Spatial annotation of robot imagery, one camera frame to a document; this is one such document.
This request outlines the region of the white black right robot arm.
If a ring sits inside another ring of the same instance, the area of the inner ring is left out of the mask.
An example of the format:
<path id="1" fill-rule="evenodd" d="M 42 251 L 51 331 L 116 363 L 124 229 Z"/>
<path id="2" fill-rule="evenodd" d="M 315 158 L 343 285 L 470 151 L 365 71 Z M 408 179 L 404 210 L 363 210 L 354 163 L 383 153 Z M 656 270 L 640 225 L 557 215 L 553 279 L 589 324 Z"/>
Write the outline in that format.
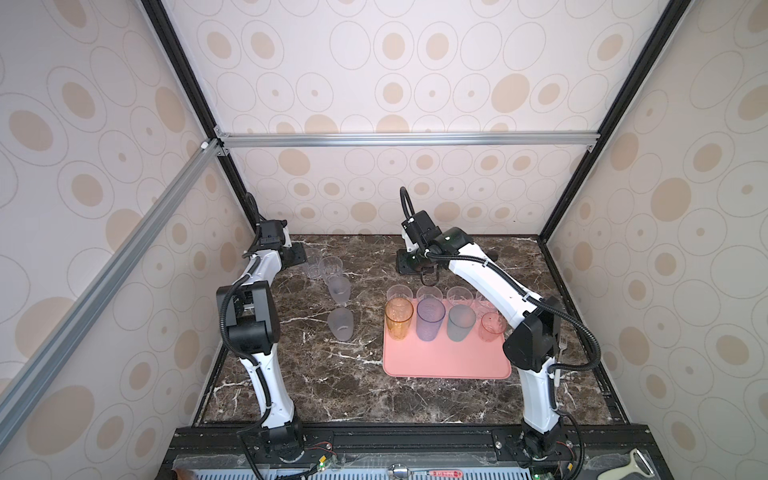
<path id="1" fill-rule="evenodd" d="M 471 284 L 512 328 L 503 352 L 520 377 L 523 393 L 523 438 L 542 457 L 562 434 L 555 398 L 555 368 L 560 321 L 551 300 L 519 284 L 457 227 L 434 228 L 425 239 L 404 228 L 405 247 L 397 253 L 401 274 L 435 267 L 447 269 Z"/>

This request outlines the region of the tall teal textured tumbler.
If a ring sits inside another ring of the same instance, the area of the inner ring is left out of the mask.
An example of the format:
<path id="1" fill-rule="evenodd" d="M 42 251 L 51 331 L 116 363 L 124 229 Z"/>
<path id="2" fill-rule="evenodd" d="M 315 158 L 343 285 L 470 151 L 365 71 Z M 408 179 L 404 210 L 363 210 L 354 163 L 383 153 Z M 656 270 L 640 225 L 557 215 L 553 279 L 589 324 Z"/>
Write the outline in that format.
<path id="1" fill-rule="evenodd" d="M 458 304 L 448 312 L 447 335 L 453 342 L 462 342 L 476 323 L 476 313 L 468 305 Z"/>

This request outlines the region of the tall yellow plastic tumbler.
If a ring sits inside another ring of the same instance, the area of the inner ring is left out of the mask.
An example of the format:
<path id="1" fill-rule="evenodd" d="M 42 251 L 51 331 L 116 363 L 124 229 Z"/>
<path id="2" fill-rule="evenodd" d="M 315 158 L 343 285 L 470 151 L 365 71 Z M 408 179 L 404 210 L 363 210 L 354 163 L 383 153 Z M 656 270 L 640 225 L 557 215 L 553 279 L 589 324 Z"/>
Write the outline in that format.
<path id="1" fill-rule="evenodd" d="M 396 297 L 390 299 L 385 307 L 385 320 L 389 336 L 393 340 L 403 340 L 410 329 L 414 313 L 411 299 Z"/>

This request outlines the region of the tall blue frosted tumbler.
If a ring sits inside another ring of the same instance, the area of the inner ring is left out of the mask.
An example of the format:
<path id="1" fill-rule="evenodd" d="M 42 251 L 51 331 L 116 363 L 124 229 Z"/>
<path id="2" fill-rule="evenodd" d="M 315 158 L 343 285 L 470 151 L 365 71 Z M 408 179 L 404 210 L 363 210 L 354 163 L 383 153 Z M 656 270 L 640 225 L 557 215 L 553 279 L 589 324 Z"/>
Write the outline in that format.
<path id="1" fill-rule="evenodd" d="M 446 314 L 443 302 L 434 297 L 422 298 L 416 306 L 416 313 L 418 338 L 424 342 L 433 341 Z"/>

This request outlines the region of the pink short plastic cup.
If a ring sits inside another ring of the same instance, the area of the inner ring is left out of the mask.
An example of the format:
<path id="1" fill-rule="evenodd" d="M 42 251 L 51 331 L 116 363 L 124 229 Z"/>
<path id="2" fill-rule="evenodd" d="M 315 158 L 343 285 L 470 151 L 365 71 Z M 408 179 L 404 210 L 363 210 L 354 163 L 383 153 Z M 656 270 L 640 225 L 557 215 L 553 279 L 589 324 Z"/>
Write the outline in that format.
<path id="1" fill-rule="evenodd" d="M 478 335 L 484 342 L 493 342 L 503 337 L 506 327 L 507 322 L 498 311 L 489 311 L 481 316 Z"/>

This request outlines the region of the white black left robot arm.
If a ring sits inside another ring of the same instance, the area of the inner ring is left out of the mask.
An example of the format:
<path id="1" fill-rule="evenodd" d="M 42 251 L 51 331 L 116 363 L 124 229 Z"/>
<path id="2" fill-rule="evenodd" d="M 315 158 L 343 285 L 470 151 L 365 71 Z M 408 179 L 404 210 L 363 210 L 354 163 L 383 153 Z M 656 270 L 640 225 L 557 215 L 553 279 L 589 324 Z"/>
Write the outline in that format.
<path id="1" fill-rule="evenodd" d="M 240 277 L 216 292 L 219 332 L 255 392 L 260 409 L 255 433 L 275 450 L 301 449 L 301 422 L 278 361 L 281 327 L 271 286 L 278 273 L 306 261 L 304 247 L 282 233 L 257 239 L 245 258 L 248 263 Z"/>

